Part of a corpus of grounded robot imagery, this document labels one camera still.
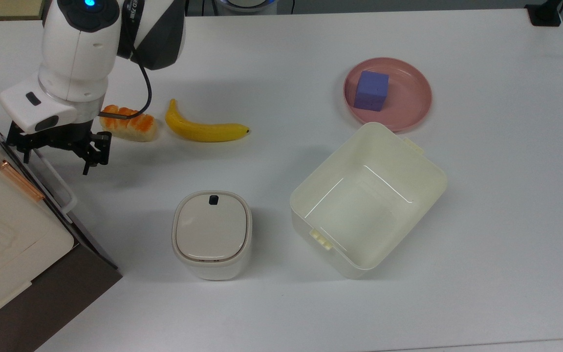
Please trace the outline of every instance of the plastic box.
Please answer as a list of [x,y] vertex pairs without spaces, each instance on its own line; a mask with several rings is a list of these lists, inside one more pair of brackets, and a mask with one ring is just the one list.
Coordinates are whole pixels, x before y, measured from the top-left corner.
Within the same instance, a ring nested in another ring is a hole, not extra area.
[[447,188],[422,150],[376,122],[362,126],[290,196],[295,230],[343,276],[373,269]]

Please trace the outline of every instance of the cube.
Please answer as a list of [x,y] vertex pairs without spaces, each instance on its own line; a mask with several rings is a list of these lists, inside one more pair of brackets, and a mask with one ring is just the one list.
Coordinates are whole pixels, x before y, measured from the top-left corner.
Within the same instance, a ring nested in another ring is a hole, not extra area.
[[381,111],[388,95],[388,78],[388,74],[362,71],[353,106],[358,109]]

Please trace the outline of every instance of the bread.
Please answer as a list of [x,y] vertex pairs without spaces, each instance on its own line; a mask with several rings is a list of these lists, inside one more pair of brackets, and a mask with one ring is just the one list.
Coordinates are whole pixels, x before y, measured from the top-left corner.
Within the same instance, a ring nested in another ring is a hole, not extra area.
[[[116,105],[108,105],[102,111],[125,115],[135,114],[137,112],[136,110],[128,108],[119,109]],[[141,114],[129,120],[100,117],[99,122],[103,130],[111,132],[112,136],[136,142],[149,142],[153,140],[158,130],[158,123],[150,114]]]

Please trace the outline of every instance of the banana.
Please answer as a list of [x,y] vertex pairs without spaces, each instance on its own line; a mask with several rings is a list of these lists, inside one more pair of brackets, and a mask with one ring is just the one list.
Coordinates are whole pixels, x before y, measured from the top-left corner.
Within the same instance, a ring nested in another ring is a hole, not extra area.
[[186,120],[177,110],[177,102],[171,99],[165,115],[166,125],[180,136],[197,142],[227,142],[241,139],[249,133],[247,126],[239,123],[206,125]]

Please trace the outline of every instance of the lidded container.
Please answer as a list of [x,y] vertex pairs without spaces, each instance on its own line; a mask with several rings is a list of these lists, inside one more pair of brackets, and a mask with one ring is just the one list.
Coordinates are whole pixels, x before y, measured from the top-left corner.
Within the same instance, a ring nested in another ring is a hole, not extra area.
[[446,188],[446,175],[419,147],[371,122],[292,192],[292,223],[343,276],[357,279],[386,258]]
[[234,278],[251,256],[252,213],[236,194],[195,192],[184,198],[173,221],[173,251],[206,280]]

